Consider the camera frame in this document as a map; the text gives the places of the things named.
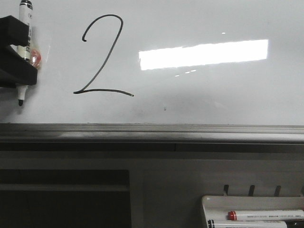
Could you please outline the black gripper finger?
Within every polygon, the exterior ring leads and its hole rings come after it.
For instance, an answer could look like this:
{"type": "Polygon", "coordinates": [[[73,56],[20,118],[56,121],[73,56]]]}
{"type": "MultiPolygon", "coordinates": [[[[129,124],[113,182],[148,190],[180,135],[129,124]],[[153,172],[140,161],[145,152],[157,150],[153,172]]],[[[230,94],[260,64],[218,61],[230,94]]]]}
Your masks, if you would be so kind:
{"type": "Polygon", "coordinates": [[[38,70],[21,58],[11,47],[0,49],[0,86],[15,88],[16,84],[35,85],[38,70]]]}
{"type": "Polygon", "coordinates": [[[29,26],[12,15],[0,19],[0,46],[28,45],[29,26]]]}

